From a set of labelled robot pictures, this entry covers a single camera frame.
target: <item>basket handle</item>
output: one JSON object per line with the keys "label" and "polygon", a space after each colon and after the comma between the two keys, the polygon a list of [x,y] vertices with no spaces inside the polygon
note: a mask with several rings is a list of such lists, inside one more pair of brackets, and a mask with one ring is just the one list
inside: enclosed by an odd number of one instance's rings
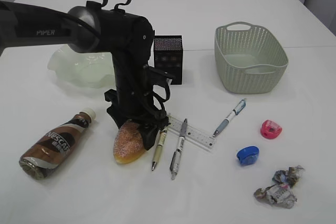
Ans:
{"label": "basket handle", "polygon": [[260,65],[254,65],[254,66],[251,66],[251,67],[244,68],[244,72],[247,73],[246,70],[255,69],[255,68],[263,68],[263,67],[273,68],[273,71],[262,73],[262,74],[273,74],[277,70],[277,68],[274,67],[274,66],[267,65],[267,64],[260,64]]}
{"label": "basket handle", "polygon": [[228,27],[234,26],[234,25],[245,25],[245,26],[249,26],[250,27],[248,29],[243,29],[243,30],[250,30],[253,27],[253,25],[250,24],[250,23],[247,23],[247,22],[244,22],[244,21],[238,21],[238,22],[233,22],[231,24],[228,24],[228,25],[224,26],[224,28],[227,30]]}

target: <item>bread roll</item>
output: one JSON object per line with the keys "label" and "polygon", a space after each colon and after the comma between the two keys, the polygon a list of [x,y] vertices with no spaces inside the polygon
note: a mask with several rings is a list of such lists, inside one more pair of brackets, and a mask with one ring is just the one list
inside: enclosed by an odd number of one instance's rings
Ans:
{"label": "bread roll", "polygon": [[113,146],[114,159],[119,164],[137,160],[146,151],[138,131],[139,124],[127,120],[119,129]]}

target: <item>white bottle cap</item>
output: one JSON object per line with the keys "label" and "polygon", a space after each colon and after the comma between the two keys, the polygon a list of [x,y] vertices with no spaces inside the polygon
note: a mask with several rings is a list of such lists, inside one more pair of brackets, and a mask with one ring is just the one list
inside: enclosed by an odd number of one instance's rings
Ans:
{"label": "white bottle cap", "polygon": [[84,112],[86,115],[88,115],[91,118],[91,122],[96,118],[96,113],[93,109],[85,108],[82,109],[81,112]]}

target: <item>blue pen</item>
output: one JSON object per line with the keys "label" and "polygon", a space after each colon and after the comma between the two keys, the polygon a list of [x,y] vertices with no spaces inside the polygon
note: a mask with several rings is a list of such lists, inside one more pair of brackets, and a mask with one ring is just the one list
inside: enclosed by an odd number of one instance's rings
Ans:
{"label": "blue pen", "polygon": [[217,127],[217,129],[215,130],[213,137],[216,137],[220,132],[223,131],[223,129],[225,129],[225,127],[229,124],[229,122],[235,117],[237,116],[242,110],[243,108],[245,108],[246,106],[246,98],[242,99],[238,105],[231,111],[231,113],[226,117],[226,119],[224,119],[224,121]]}

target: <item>blue pencil sharpener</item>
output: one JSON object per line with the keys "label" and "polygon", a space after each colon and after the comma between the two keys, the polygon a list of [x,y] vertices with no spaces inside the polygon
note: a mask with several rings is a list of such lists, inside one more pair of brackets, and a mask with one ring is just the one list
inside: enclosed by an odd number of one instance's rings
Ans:
{"label": "blue pencil sharpener", "polygon": [[241,165],[252,165],[259,157],[259,149],[256,146],[249,146],[237,153]]}

